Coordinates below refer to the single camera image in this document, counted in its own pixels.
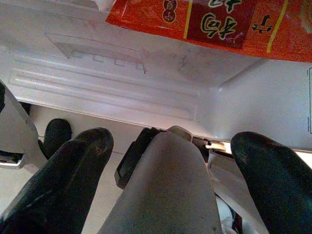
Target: gray plastic part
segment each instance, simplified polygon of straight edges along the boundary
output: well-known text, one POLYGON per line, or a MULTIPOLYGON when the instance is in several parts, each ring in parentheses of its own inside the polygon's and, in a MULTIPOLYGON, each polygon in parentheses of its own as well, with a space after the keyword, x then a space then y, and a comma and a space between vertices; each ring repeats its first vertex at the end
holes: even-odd
POLYGON ((156 135, 98 232, 104 233, 222 233, 198 148, 172 133, 156 135))

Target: red plastic bag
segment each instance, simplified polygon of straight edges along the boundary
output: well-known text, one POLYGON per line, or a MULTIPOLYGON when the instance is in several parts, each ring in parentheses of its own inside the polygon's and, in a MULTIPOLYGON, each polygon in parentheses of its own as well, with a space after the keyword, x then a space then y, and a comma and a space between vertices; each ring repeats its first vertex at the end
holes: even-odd
POLYGON ((312 0, 117 0, 106 21, 240 54, 312 62, 312 0))

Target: white plastic panel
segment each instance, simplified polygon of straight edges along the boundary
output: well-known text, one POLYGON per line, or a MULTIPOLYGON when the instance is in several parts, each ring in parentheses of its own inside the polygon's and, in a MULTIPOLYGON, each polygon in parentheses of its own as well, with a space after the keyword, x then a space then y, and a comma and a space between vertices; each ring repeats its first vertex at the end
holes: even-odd
POLYGON ((197 85, 147 76, 137 63, 100 58, 3 52, 1 80, 25 102, 164 129, 180 124, 202 135, 194 121, 197 85))
POLYGON ((216 139, 253 131, 311 150, 311 67, 264 59, 218 89, 202 92, 197 119, 216 139))
POLYGON ((128 48, 140 53, 149 76, 213 87, 259 60, 115 27, 104 22, 106 16, 107 13, 96 12, 93 8, 70 4, 0 0, 0 43, 10 49, 57 57, 66 55, 59 43, 74 48, 80 46, 86 53, 90 48, 99 50, 100 43, 111 53, 116 53, 120 47, 128 48))

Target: black rubber cap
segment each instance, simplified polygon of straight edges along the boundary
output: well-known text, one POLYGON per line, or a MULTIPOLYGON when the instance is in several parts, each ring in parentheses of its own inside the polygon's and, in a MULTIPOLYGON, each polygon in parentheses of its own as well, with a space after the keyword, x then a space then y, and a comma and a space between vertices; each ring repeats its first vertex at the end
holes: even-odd
POLYGON ((68 121, 60 118, 51 120, 45 130, 43 153, 49 159, 59 147, 72 138, 72 129, 68 121))
POLYGON ((312 234, 312 171, 290 148, 242 132, 231 150, 271 234, 312 234))

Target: black plastic piece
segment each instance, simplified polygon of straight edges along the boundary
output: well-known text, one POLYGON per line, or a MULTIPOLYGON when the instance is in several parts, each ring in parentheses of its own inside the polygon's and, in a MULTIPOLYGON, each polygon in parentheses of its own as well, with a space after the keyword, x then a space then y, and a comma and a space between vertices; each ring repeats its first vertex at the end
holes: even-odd
POLYGON ((19 103, 21 104, 22 108, 26 111, 26 113, 29 115, 31 104, 25 103, 25 102, 19 102, 19 103))
POLYGON ((0 233, 81 233, 113 145, 103 128, 63 144, 0 216, 0 233))
POLYGON ((208 162, 208 159, 209 159, 209 150, 206 148, 207 142, 209 141, 204 140, 204 139, 199 139, 196 137, 192 139, 192 143, 199 149, 206 163, 208 162))
POLYGON ((4 109, 5 86, 0 81, 0 113, 4 109))
POLYGON ((43 154, 49 159, 59 147, 72 138, 72 129, 68 121, 55 118, 51 120, 44 133, 41 147, 43 154))
POLYGON ((271 234, 312 234, 312 170, 290 148, 242 132, 231 141, 234 159, 271 234))
POLYGON ((119 188, 124 189, 126 187, 142 154, 152 139, 160 132, 161 130, 156 128, 144 128, 136 141, 132 142, 115 171, 115 181, 119 188))

